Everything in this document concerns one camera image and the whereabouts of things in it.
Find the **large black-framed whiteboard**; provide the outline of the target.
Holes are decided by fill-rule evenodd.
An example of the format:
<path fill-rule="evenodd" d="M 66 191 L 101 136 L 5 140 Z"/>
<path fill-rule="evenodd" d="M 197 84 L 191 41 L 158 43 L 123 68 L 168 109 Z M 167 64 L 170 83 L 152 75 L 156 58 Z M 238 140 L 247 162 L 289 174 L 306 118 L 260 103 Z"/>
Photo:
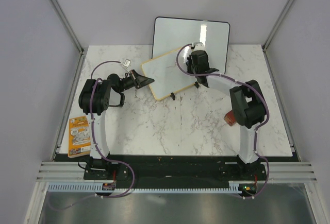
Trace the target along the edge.
<path fill-rule="evenodd" d="M 154 21 L 152 57 L 163 55 L 188 43 L 203 43 L 210 67 L 226 72 L 230 24 L 159 16 Z"/>

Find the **red brown block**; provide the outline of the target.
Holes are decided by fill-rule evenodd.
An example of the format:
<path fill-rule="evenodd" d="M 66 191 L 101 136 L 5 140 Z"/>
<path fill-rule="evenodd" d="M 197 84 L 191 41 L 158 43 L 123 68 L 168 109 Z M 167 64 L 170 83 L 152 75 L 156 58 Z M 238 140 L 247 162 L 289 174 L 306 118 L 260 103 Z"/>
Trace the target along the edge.
<path fill-rule="evenodd" d="M 234 111 L 230 110 L 229 112 L 227 112 L 224 116 L 224 120 L 231 127 L 233 125 L 235 125 L 237 121 L 236 121 L 236 118 L 234 116 Z"/>

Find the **small yellow-framed whiteboard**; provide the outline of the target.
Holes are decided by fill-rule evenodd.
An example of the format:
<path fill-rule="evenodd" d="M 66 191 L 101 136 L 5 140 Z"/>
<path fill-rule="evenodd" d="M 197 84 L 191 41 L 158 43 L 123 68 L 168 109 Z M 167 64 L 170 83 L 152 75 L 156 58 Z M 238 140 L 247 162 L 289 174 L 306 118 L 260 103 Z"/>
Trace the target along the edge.
<path fill-rule="evenodd" d="M 157 101 L 195 85 L 196 79 L 185 74 L 184 56 L 189 48 L 178 52 L 176 48 L 141 64 L 144 76 L 154 79 L 149 87 Z"/>

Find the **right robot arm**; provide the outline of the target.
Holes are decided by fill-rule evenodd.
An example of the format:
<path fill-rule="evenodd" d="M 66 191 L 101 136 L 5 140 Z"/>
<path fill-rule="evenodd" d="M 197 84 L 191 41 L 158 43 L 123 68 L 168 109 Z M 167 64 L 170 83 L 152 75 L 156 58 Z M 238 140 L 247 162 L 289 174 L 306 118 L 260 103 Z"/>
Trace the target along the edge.
<path fill-rule="evenodd" d="M 259 83 L 256 80 L 241 82 L 219 74 L 218 69 L 209 66 L 207 53 L 200 49 L 190 53 L 186 66 L 187 74 L 195 76 L 199 84 L 230 97 L 234 118 L 240 126 L 238 157 L 242 163 L 236 166 L 236 173 L 241 179 L 249 179 L 255 173 L 252 163 L 260 158 L 258 129 L 269 120 L 269 109 Z"/>

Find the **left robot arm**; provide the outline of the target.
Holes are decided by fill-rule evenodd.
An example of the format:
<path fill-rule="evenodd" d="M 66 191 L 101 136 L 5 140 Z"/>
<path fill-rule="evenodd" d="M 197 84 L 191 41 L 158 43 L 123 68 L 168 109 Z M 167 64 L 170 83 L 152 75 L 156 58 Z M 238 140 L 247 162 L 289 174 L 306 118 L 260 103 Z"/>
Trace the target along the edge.
<path fill-rule="evenodd" d="M 93 159 L 103 159 L 110 155 L 106 141 L 105 116 L 109 107 L 121 108 L 125 102 L 124 91 L 140 89 L 155 82 L 153 78 L 142 76 L 135 70 L 121 78 L 110 74 L 107 79 L 88 79 L 79 95 L 79 107 L 87 116 L 91 130 L 91 152 Z"/>

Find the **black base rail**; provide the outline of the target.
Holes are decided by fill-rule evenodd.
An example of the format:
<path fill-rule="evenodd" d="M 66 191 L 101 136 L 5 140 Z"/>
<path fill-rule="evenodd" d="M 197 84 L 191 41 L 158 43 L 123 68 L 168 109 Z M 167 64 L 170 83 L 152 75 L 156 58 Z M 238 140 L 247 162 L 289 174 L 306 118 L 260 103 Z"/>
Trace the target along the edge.
<path fill-rule="evenodd" d="M 151 156 L 110 155 L 103 159 L 86 159 L 85 180 L 139 180 L 143 177 L 195 177 L 225 179 L 266 178 L 264 159 L 245 165 L 238 156 Z"/>

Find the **orange booklet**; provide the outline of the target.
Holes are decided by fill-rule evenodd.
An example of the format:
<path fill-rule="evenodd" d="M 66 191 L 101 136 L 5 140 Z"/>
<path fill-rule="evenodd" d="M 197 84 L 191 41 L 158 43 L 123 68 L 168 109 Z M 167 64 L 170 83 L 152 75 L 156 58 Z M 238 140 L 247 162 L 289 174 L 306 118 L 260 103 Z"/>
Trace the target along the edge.
<path fill-rule="evenodd" d="M 76 158 L 90 154 L 91 132 L 86 116 L 69 119 L 68 157 Z"/>

